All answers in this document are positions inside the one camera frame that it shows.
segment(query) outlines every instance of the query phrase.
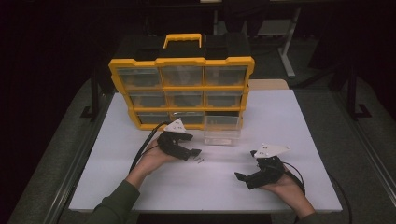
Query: white table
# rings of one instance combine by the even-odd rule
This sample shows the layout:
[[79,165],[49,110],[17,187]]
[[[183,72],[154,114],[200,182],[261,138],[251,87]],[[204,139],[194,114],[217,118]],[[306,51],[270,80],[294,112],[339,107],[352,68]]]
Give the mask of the white table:
[[[205,160],[198,163],[191,158],[165,164],[146,178],[135,210],[155,213],[289,211],[271,192],[249,190],[234,175],[234,172],[250,175],[258,171],[249,151],[262,143],[291,148],[279,158],[299,169],[307,198],[318,212],[342,210],[293,91],[251,91],[242,136],[236,147],[206,146],[202,131],[188,130],[188,133],[194,137],[181,145],[200,148],[200,157]],[[135,153],[148,135],[149,131],[137,130],[132,124],[123,98],[116,93],[69,208],[91,211],[108,196],[127,176]]]

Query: floor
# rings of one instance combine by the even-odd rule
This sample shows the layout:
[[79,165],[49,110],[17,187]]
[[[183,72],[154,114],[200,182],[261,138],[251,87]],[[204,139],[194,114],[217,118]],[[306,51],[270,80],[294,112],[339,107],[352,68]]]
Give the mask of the floor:
[[[289,57],[296,78],[287,78],[276,51],[282,42],[282,37],[271,36],[251,42],[256,61],[252,79],[282,78],[293,86],[319,72],[307,67],[318,41],[315,38],[294,39]],[[350,220],[360,224],[394,223],[394,193],[392,199],[392,192],[389,191],[394,189],[394,183],[386,187],[384,175],[388,175],[390,180],[396,179],[395,120],[375,99],[370,86],[361,79],[358,81],[357,103],[365,104],[372,117],[353,120],[345,109],[346,90],[329,91],[327,85],[331,78],[332,75],[328,75],[304,89],[294,90],[344,209],[340,213],[323,214],[321,217],[325,223],[351,223]],[[94,122],[80,117],[82,110],[90,105],[90,93],[90,81],[87,81],[69,106],[8,223],[83,223],[89,215],[68,210],[67,203],[73,196],[78,174],[89,155],[86,147],[91,143],[87,142],[87,138],[98,131],[98,123],[104,116],[99,116]],[[101,96],[101,99],[102,108],[106,109],[106,102],[111,100],[111,96]],[[81,150],[87,154],[77,160],[76,155]],[[262,218],[268,216],[253,217],[249,223],[263,223]],[[201,223],[227,221],[219,217],[201,219]]]

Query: small parts organizer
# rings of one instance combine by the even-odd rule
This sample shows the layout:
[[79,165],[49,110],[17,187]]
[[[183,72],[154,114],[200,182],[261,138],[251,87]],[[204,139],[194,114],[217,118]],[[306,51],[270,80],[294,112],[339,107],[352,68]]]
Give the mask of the small parts organizer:
[[242,124],[254,60],[244,34],[134,35],[109,68],[137,128],[181,118],[186,129],[203,130],[206,117]]

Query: dark background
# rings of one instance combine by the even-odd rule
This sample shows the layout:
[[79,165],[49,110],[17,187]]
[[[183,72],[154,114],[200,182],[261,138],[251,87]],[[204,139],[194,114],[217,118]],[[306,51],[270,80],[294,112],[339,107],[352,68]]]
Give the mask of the dark background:
[[[0,223],[7,222],[76,92],[94,68],[106,69],[124,35],[211,30],[207,11],[82,9],[105,2],[1,2]],[[312,67],[326,68],[349,55],[394,118],[395,14],[393,3],[378,1],[304,7],[295,33],[321,37]]]

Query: green sleeve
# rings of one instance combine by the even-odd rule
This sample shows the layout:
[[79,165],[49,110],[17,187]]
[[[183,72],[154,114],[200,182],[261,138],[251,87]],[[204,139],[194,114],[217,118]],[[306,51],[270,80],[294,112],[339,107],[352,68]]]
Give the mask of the green sleeve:
[[133,185],[123,180],[110,196],[95,207],[86,223],[125,223],[139,195]]
[[319,219],[317,213],[311,214],[307,217],[301,219],[297,224],[321,224],[322,222]]

